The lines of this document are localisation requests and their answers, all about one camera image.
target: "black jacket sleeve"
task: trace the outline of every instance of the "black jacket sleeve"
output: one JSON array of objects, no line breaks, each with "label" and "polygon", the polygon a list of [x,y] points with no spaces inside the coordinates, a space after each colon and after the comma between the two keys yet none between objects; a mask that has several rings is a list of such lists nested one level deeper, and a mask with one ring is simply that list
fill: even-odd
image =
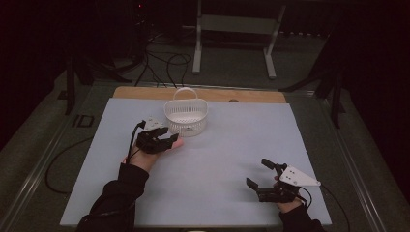
[{"label": "black jacket sleeve", "polygon": [[90,214],[83,217],[77,232],[131,231],[135,216],[135,200],[142,195],[148,173],[131,164],[121,163],[118,180],[103,188]]},{"label": "black jacket sleeve", "polygon": [[279,213],[283,232],[325,232],[317,219],[310,219],[307,208],[301,205],[288,213]]}]

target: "floor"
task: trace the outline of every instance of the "floor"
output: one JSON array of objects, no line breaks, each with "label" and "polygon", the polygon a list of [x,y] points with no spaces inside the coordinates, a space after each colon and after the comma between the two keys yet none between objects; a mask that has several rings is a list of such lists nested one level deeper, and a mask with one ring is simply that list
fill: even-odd
[{"label": "floor", "polygon": [[[205,35],[201,73],[192,74],[192,61],[187,66],[184,64],[193,57],[194,37],[192,31],[186,33],[181,42],[158,36],[151,43],[147,48],[151,70],[142,75],[138,86],[173,87],[172,78],[177,86],[276,91],[306,77],[325,42],[309,36],[279,35],[273,52],[278,78],[272,80],[266,73],[263,39],[234,40],[238,38],[211,33]],[[0,231],[74,231],[60,226],[59,220],[106,102],[116,87],[135,85],[143,70],[144,66],[140,65],[122,73],[124,78],[132,80],[128,84],[105,77],[97,77],[92,86],[81,86],[77,81],[76,105],[70,115],[65,115],[66,101],[58,99],[66,88],[65,73],[56,79],[53,92],[1,151]],[[327,229],[347,231],[349,223],[350,231],[410,231],[410,207],[349,93],[342,92],[344,112],[339,114],[338,130],[329,120],[328,101],[313,95],[316,85],[311,83],[285,96],[294,111],[316,176],[332,192],[322,191],[334,222]],[[77,115],[83,115],[84,119],[93,117],[94,122],[90,127],[81,126],[75,122]],[[348,223],[338,204],[346,212]],[[281,228],[207,230],[280,231]]]}]

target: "plastic basket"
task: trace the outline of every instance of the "plastic basket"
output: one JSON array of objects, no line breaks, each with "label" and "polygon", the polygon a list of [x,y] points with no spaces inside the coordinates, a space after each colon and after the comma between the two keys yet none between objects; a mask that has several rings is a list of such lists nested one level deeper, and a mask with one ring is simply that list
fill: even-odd
[{"label": "plastic basket", "polygon": [[[195,99],[176,100],[178,93],[191,91]],[[172,133],[179,133],[182,137],[196,136],[206,127],[208,103],[198,98],[196,92],[188,87],[178,89],[172,101],[168,101],[163,110],[168,120],[168,129]]]}]

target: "basket handle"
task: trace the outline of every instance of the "basket handle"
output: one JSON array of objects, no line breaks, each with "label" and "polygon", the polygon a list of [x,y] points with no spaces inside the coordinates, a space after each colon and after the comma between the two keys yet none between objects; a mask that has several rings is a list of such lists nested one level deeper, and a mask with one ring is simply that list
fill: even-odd
[{"label": "basket handle", "polygon": [[195,93],[195,98],[198,99],[198,95],[196,94],[196,91],[195,91],[194,89],[192,89],[192,88],[190,88],[190,87],[182,87],[182,88],[179,88],[177,91],[175,91],[174,99],[173,99],[173,100],[175,100],[175,97],[177,97],[177,94],[178,94],[178,93],[180,93],[180,92],[182,92],[182,91],[186,91],[186,90]]}]

